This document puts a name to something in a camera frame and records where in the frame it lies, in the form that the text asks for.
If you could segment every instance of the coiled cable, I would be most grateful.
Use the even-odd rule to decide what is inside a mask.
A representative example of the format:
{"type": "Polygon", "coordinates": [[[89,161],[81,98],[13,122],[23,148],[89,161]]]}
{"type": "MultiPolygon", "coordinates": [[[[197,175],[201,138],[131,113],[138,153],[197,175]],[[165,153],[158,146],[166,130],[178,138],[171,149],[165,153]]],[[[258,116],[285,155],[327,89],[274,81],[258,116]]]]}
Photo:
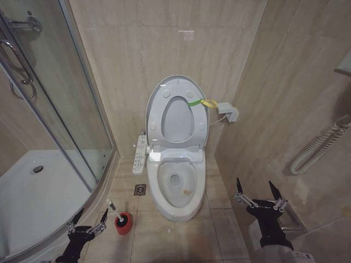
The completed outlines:
{"type": "Polygon", "coordinates": [[[322,136],[318,137],[303,151],[301,155],[296,157],[290,166],[290,172],[293,175],[303,174],[307,171],[334,143],[337,142],[342,135],[346,133],[347,129],[351,126],[351,122],[343,125],[337,125],[337,123],[347,117],[349,117],[349,115],[338,119],[333,127],[329,127],[322,136]],[[308,156],[309,158],[299,167],[301,162],[308,156]]]}

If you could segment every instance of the yellow strap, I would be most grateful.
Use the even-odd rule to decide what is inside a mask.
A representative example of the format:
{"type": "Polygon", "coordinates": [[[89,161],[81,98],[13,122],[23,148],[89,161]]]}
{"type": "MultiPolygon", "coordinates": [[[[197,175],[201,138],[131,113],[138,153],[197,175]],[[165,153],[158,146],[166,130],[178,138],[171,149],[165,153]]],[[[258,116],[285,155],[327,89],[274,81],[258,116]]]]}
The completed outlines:
{"type": "Polygon", "coordinates": [[[218,103],[215,100],[201,100],[201,104],[209,108],[217,108],[218,103]]]}

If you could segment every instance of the metal frame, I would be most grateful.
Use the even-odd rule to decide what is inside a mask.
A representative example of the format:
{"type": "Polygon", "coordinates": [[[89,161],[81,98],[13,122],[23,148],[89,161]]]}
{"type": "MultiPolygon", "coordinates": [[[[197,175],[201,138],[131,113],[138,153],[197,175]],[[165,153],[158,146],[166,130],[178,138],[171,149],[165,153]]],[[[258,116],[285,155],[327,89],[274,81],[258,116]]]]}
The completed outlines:
{"type": "MultiPolygon", "coordinates": [[[[90,67],[90,64],[88,62],[88,58],[87,55],[84,51],[84,47],[83,47],[83,42],[80,38],[80,34],[78,32],[78,28],[75,24],[75,20],[73,17],[73,13],[71,10],[71,7],[69,5],[68,0],[59,0],[61,9],[64,13],[64,17],[66,19],[67,25],[69,27],[70,33],[71,33],[71,37],[72,40],[75,44],[79,59],[81,61],[84,73],[87,77],[87,81],[90,87],[90,90],[92,92],[93,95],[93,99],[96,103],[96,106],[98,108],[98,112],[100,114],[100,117],[103,121],[103,125],[105,127],[106,130],[106,134],[110,140],[110,144],[112,146],[110,155],[107,159],[105,168],[103,170],[103,173],[100,177],[100,180],[97,181],[97,179],[94,176],[94,173],[92,172],[93,178],[97,181],[97,185],[95,187],[95,189],[91,189],[89,187],[89,185],[85,182],[84,178],[82,177],[81,173],[78,171],[78,169],[75,167],[74,163],[72,162],[72,160],[70,159],[70,157],[67,155],[67,153],[65,152],[65,150],[60,146],[59,142],[57,141],[57,139],[55,138],[54,134],[52,133],[52,131],[50,130],[50,128],[46,125],[44,119],[41,117],[41,115],[39,114],[39,112],[36,110],[36,108],[34,107],[34,105],[31,103],[30,98],[26,95],[26,93],[23,91],[21,85],[18,84],[16,78],[13,76],[13,73],[11,71],[11,69],[8,68],[8,65],[6,65],[6,63],[4,63],[4,61],[0,61],[0,66],[2,67],[2,69],[4,69],[4,72],[8,75],[9,79],[11,79],[14,83],[14,85],[18,88],[18,91],[20,92],[20,94],[23,96],[23,98],[25,99],[26,103],[29,105],[30,109],[33,111],[33,113],[38,117],[39,121],[42,123],[42,125],[44,126],[44,128],[47,130],[47,132],[49,133],[49,135],[51,136],[51,138],[53,139],[53,141],[55,142],[55,144],[57,145],[57,147],[61,150],[61,152],[63,153],[63,155],[66,157],[66,159],[69,161],[69,163],[72,165],[73,169],[76,171],[78,177],[82,180],[82,182],[84,183],[84,185],[87,187],[87,189],[91,192],[90,197],[86,200],[86,202],[83,204],[82,207],[89,207],[93,201],[95,200],[95,198],[97,197],[99,191],[101,190],[102,185],[104,184],[106,177],[110,171],[111,164],[113,159],[115,158],[115,156],[119,156],[119,152],[117,150],[117,146],[116,146],[116,141],[112,135],[111,132],[111,127],[109,125],[109,122],[107,120],[107,116],[106,116],[106,112],[105,109],[103,107],[103,103],[101,100],[101,97],[99,95],[98,92],[98,88],[96,85],[96,82],[94,80],[93,74],[92,74],[92,70],[90,67]]],[[[5,21],[1,18],[0,19],[0,29],[3,31],[5,37],[12,41],[14,43],[15,46],[17,46],[17,42],[15,41],[15,39],[13,39],[11,33],[8,31],[7,26],[5,24],[5,21]]],[[[27,70],[29,71],[29,73],[32,74],[34,80],[36,81],[36,83],[41,87],[41,89],[43,90],[43,92],[45,93],[45,95],[47,96],[47,99],[49,100],[49,102],[51,103],[53,110],[55,111],[55,113],[57,114],[57,116],[60,118],[60,120],[62,121],[63,126],[65,127],[66,131],[68,132],[71,140],[73,141],[73,143],[75,144],[74,139],[72,138],[72,136],[70,135],[66,125],[64,124],[63,120],[61,119],[60,115],[58,114],[58,111],[56,110],[56,108],[54,107],[54,105],[52,104],[48,94],[45,92],[45,90],[43,89],[43,86],[41,85],[41,83],[38,81],[37,76],[35,75],[35,73],[33,72],[32,68],[30,67],[29,62],[26,60],[26,58],[22,55],[21,52],[19,52],[19,56],[23,59],[24,61],[24,66],[27,68],[27,70]]],[[[81,156],[83,157],[84,161],[87,163],[86,159],[84,158],[83,154],[80,152],[79,148],[77,147],[77,145],[75,144],[75,147],[77,148],[76,150],[79,151],[79,153],[81,154],[81,156]]],[[[42,240],[41,242],[33,245],[32,247],[29,247],[28,249],[22,251],[21,253],[18,253],[16,255],[10,256],[8,258],[5,259],[6,262],[18,262],[19,260],[23,260],[25,258],[28,258],[29,256],[39,252],[40,250],[44,249],[47,245],[51,244],[53,241],[55,241],[58,237],[60,237],[61,235],[63,235],[67,229],[66,229],[66,225],[69,221],[65,222],[64,224],[62,224],[56,231],[54,231],[50,236],[48,236],[47,238],[45,238],[44,240],[42,240]]]]}

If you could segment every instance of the toilet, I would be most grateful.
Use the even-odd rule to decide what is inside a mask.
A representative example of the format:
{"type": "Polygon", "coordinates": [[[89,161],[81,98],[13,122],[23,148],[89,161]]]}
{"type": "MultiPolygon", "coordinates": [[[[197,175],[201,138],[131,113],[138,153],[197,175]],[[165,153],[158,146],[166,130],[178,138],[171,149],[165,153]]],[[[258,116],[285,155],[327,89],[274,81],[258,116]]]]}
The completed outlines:
{"type": "Polygon", "coordinates": [[[146,162],[149,191],[170,221],[187,221],[199,210],[205,192],[208,108],[188,103],[205,99],[199,85],[170,76],[152,92],[146,108],[146,162]]]}

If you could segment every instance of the shower drain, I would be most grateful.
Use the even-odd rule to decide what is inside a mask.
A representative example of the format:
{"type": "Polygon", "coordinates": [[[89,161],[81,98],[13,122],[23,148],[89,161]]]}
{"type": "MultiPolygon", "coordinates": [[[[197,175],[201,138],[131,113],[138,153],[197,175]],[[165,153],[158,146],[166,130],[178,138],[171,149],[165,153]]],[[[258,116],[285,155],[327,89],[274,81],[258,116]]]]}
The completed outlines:
{"type": "Polygon", "coordinates": [[[135,196],[144,196],[146,193],[146,185],[135,185],[134,195],[135,196]]]}
{"type": "Polygon", "coordinates": [[[43,169],[44,169],[44,166],[38,165],[38,166],[35,166],[32,171],[33,173],[37,174],[37,173],[40,173],[43,169]]]}

